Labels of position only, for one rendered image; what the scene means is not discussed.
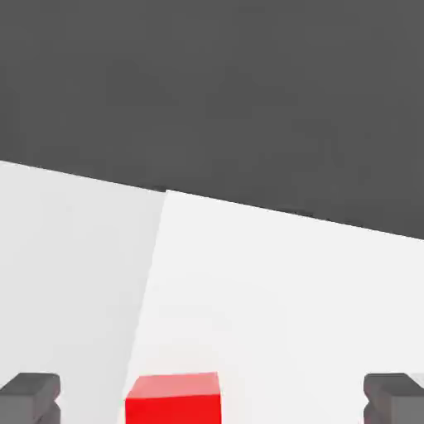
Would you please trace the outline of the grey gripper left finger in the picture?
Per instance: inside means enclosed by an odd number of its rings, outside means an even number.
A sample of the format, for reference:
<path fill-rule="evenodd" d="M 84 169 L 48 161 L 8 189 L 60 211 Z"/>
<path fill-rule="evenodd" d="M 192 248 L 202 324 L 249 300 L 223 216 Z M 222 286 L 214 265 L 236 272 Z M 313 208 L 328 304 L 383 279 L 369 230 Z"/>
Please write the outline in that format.
<path fill-rule="evenodd" d="M 0 388 L 0 424 L 60 424 L 60 376 L 18 373 Z"/>

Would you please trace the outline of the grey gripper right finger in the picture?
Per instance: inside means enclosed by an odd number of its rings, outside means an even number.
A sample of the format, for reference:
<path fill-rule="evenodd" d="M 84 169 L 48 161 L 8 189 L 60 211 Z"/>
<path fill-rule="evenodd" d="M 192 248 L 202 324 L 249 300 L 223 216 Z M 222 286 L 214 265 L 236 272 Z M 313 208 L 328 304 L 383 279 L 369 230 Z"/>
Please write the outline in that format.
<path fill-rule="evenodd" d="M 364 424 L 424 424 L 424 388 L 405 373 L 364 377 Z"/>

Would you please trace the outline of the small red cube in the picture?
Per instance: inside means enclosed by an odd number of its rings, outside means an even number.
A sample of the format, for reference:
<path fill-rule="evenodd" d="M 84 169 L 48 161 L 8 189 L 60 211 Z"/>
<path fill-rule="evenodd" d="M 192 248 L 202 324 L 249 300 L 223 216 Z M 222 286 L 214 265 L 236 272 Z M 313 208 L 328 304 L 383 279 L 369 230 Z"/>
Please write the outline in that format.
<path fill-rule="evenodd" d="M 218 374 L 139 377 L 125 398 L 125 424 L 222 424 Z"/>

